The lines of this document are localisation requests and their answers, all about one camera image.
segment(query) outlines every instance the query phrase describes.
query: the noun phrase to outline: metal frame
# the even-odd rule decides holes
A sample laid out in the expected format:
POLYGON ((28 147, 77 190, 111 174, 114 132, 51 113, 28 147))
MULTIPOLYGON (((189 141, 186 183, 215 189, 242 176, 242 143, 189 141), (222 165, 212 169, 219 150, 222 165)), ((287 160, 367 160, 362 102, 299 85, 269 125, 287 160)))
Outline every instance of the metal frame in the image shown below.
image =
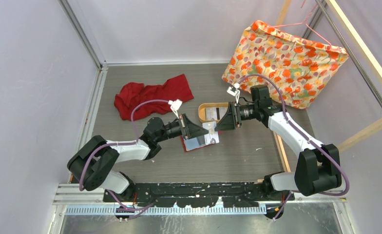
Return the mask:
MULTIPOLYGON (((104 204, 104 205, 68 205, 65 215, 121 215, 118 212, 119 205, 104 204)), ((132 215, 140 213, 140 211, 132 212, 132 215)), ((265 215, 267 214, 267 206, 259 204, 257 207, 231 207, 224 208, 223 204, 216 204, 212 207, 179 207, 174 204, 171 208, 165 207, 150 207, 141 215, 265 215)))
POLYGON ((69 21, 71 22, 72 26, 76 30, 76 33, 78 34, 79 38, 81 39, 83 45, 85 46, 86 50, 88 51, 89 55, 91 56, 92 60, 96 64, 98 68, 102 67, 103 62, 105 60, 100 60, 97 53, 95 52, 93 46, 92 46, 92 37, 89 39, 86 35, 87 30, 82 28, 82 25, 79 22, 79 19, 81 19, 81 16, 76 17, 75 12, 71 5, 69 4, 68 0, 58 0, 60 5, 63 8, 63 11, 69 18, 69 21))
MULTIPOLYGON (((95 118, 97 114, 97 110, 99 107, 100 97, 103 90, 103 85, 105 82, 105 77, 108 71, 108 65, 106 64, 105 59, 103 59, 103 55, 100 54, 101 59, 98 58, 97 52, 100 53, 99 47, 95 42, 95 38, 92 38, 92 36, 88 37, 86 35, 86 32, 89 31, 89 33, 92 35, 92 32, 90 32, 90 29, 83 29, 79 20, 83 18, 83 20, 86 22, 86 19, 83 17, 83 14, 80 13, 81 16, 76 17, 74 13, 75 9, 75 3, 74 0, 69 0, 73 2, 73 5, 71 6, 68 2, 68 0, 58 0, 60 4, 62 5, 65 13, 69 17, 72 25, 74 26, 75 30, 77 31, 79 37, 82 40, 82 43, 87 48, 89 54, 93 58, 95 64, 101 68, 101 71, 99 73, 99 76, 97 78, 97 81, 95 83, 95 87, 92 93, 90 106, 88 109, 88 114, 86 116, 85 125, 83 128, 83 131, 79 137, 79 147, 84 145, 87 140, 92 136, 92 130, 95 123, 95 118)), ((359 49, 363 51, 363 53, 366 55, 365 58, 370 62, 372 65, 372 68, 375 69, 376 74, 378 75, 378 78, 380 79, 382 83, 382 67, 377 63, 376 59, 374 59, 373 55, 370 53, 370 50, 367 48, 367 46, 364 44, 360 36, 357 34, 356 30, 354 30, 353 26, 350 24, 344 13, 341 11, 335 0, 315 0, 319 6, 319 9, 315 12, 313 18, 311 19, 310 25, 316 26, 321 19, 321 16, 324 15, 330 25, 332 26, 334 32, 341 40, 343 46, 348 51, 349 55, 351 56, 353 62, 355 63, 356 67, 358 68, 359 72, 361 73, 363 79, 365 80, 366 84, 371 89, 372 93, 374 94, 375 98, 379 102, 380 106, 382 107, 382 97, 379 95, 379 92, 376 90, 376 88, 373 86, 373 83, 370 81, 370 78, 367 77, 366 72, 360 65, 359 61, 354 56, 353 52, 348 47, 346 41, 340 34, 339 30, 337 29, 336 25, 334 24, 333 20, 330 18, 330 15, 327 13, 326 7, 329 6, 331 10, 335 13, 335 15, 341 20, 341 24, 343 27, 347 29, 347 31, 352 35, 352 38, 354 39, 354 43, 359 46, 359 49)), ((281 12, 278 17, 277 24, 282 24, 285 16, 287 14, 288 8, 291 4, 291 0, 285 0, 283 3, 283 6, 281 8, 281 12)), ((309 36, 309 32, 305 31, 304 37, 309 36)), ((372 125, 368 126, 366 129, 363 129, 359 133, 352 136, 350 139, 346 140, 344 143, 342 143, 339 147, 340 151, 347 149, 357 142, 371 136, 372 134, 376 133, 377 131, 380 131, 382 129, 382 118, 376 122, 374 122, 372 125)), ((282 162, 282 168, 284 171, 290 171, 290 167, 287 163, 287 156, 284 151, 284 146, 281 141, 281 138, 278 135, 274 135, 277 150, 282 162)), ((91 192, 80 192, 77 188, 77 185, 75 184, 60 184, 57 190, 57 194, 55 196, 54 202, 53 202, 53 210, 52 210, 52 222, 50 223, 49 233, 50 234, 58 234, 60 233, 60 229, 63 223, 64 219, 64 212, 66 211, 67 205, 75 205, 75 204, 85 204, 85 205, 93 205, 93 204, 102 204, 102 198, 103 198, 104 191, 102 189, 94 190, 91 192)), ((289 201, 290 203, 320 203, 320 202, 331 202, 333 203, 336 214, 341 226, 341 229, 343 233, 354 233, 354 228, 352 226, 352 223, 350 222, 348 213, 346 211, 345 205, 346 205, 346 199, 345 198, 338 198, 338 197, 329 197, 325 195, 313 195, 309 197, 304 197, 301 194, 295 194, 295 200, 289 201)), ((273 201, 267 202, 262 201, 260 203, 267 204, 267 203, 276 203, 273 201)))
POLYGON ((216 61, 172 61, 172 62, 132 62, 132 63, 108 63, 110 67, 124 67, 124 66, 156 66, 156 65, 189 65, 189 64, 223 64, 228 63, 229 60, 216 60, 216 61))

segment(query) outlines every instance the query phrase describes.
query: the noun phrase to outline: cable connector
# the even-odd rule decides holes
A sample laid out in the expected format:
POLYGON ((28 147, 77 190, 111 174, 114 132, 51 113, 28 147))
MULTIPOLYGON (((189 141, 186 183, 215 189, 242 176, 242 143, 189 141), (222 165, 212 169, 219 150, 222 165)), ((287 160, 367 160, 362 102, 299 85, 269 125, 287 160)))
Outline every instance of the cable connector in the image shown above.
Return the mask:
POLYGON ((229 87, 227 89, 227 93, 233 95, 235 97, 235 101, 238 103, 238 99, 240 99, 240 90, 238 90, 240 88, 240 84, 239 83, 235 83, 233 84, 232 87, 229 87))
POLYGON ((174 112, 175 116, 177 116, 177 118, 179 118, 178 116, 178 109, 179 107, 182 105, 182 101, 177 99, 175 101, 168 101, 168 104, 171 106, 171 110, 172 112, 174 112))
POLYGON ((287 118, 285 118, 285 120, 286 120, 286 123, 288 123, 288 124, 290 124, 290 123, 293 123, 292 122, 292 118, 291 118, 291 116, 287 116, 287 118))

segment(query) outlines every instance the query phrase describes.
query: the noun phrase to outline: clothes hanger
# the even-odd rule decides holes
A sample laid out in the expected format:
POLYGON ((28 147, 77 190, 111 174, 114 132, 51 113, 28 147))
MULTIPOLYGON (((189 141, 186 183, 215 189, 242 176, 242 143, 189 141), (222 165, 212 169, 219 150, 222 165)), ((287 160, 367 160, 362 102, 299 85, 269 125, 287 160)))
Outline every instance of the clothes hanger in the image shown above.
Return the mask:
POLYGON ((283 24, 283 25, 277 25, 277 26, 271 26, 273 28, 278 28, 278 27, 287 27, 287 26, 294 26, 294 25, 301 25, 301 24, 305 24, 313 33, 315 33, 316 35, 318 35, 321 39, 323 39, 325 42, 327 42, 327 44, 330 45, 330 47, 328 49, 331 49, 332 47, 332 44, 326 40, 322 35, 320 35, 318 32, 314 31, 314 29, 312 29, 309 25, 308 25, 308 19, 310 18, 311 14, 316 10, 317 8, 317 4, 313 7, 313 9, 311 10, 311 12, 308 14, 308 16, 300 23, 291 23, 291 24, 283 24))

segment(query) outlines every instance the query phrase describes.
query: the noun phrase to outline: white wall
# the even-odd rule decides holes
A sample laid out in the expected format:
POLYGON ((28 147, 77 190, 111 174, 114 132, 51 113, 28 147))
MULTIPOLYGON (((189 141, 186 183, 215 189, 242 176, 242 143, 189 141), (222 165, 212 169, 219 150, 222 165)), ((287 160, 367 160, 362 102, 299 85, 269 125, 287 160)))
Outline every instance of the white wall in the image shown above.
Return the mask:
MULTIPOLYGON (((337 2, 382 65, 382 1, 337 2)), ((340 44, 326 19, 317 31, 333 44, 340 44)), ((366 70, 382 94, 376 77, 369 68, 366 70)), ((382 110, 349 60, 316 98, 308 114, 317 137, 339 144, 382 117, 382 110)), ((382 233, 382 131, 342 153, 341 165, 350 178, 347 199, 358 233, 382 233)))
POLYGON ((46 229, 96 76, 57 0, 0 0, 0 234, 46 229))
MULTIPOLYGON (((108 63, 229 61, 255 20, 277 21, 284 0, 73 0, 108 63)), ((285 23, 314 1, 293 0, 285 23)), ((304 26, 286 28, 299 36, 304 26)))

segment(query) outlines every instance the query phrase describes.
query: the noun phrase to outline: floral pillowcase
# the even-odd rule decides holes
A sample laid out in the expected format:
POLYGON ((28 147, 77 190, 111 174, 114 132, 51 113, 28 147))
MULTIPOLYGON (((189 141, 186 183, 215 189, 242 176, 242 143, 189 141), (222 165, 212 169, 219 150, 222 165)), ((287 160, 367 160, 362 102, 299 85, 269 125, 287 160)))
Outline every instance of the floral pillowcase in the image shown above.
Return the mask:
MULTIPOLYGON (((280 88, 287 105, 305 109, 348 58, 344 48, 302 39, 258 20, 241 36, 223 80, 234 84, 247 74, 260 73, 280 88)), ((271 98, 281 102, 261 77, 246 79, 240 88, 250 92, 259 84, 268 85, 271 98)))

